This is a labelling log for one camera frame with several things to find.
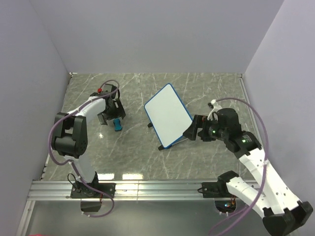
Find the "blue heart-shaped eraser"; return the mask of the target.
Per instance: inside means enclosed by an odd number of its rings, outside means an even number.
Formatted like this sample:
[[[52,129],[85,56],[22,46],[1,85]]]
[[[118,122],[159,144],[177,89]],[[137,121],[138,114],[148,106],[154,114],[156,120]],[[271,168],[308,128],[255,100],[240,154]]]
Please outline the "blue heart-shaped eraser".
[[[113,120],[113,124],[114,124],[114,130],[117,131],[122,131],[123,127],[121,125],[121,120],[119,118],[116,118]]]

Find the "blue-framed whiteboard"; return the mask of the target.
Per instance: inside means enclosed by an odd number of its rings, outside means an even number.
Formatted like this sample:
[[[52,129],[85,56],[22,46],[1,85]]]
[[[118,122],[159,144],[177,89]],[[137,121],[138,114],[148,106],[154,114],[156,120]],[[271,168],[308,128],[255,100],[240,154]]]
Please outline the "blue-framed whiteboard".
[[[171,83],[166,84],[144,105],[153,129],[164,149],[183,138],[192,116]]]

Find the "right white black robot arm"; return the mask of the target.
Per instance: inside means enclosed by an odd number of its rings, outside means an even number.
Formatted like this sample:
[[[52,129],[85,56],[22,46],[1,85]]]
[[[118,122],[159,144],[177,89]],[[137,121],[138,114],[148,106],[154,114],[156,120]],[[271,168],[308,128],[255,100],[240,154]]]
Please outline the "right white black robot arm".
[[[204,182],[198,192],[204,198],[211,196],[235,196],[248,205],[245,212],[253,209],[272,236],[287,236],[302,227],[313,212],[309,202],[301,201],[284,183],[269,160],[266,151],[251,132],[242,130],[238,115],[233,109],[221,109],[216,118],[195,115],[183,136],[204,142],[222,141],[226,148],[252,174],[260,189],[246,183],[234,171],[220,176],[211,187]]]

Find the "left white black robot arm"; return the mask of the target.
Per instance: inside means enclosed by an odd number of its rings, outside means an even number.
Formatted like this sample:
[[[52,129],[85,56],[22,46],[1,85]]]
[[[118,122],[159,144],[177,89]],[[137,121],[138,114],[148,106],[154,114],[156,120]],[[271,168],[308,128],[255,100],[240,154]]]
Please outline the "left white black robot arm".
[[[94,92],[88,100],[68,113],[58,113],[54,129],[50,133],[51,148],[74,165],[76,181],[74,189],[93,198],[100,192],[97,172],[83,157],[88,147],[87,125],[98,117],[101,125],[113,124],[116,132],[123,129],[121,120],[126,116],[120,101],[120,92]]]

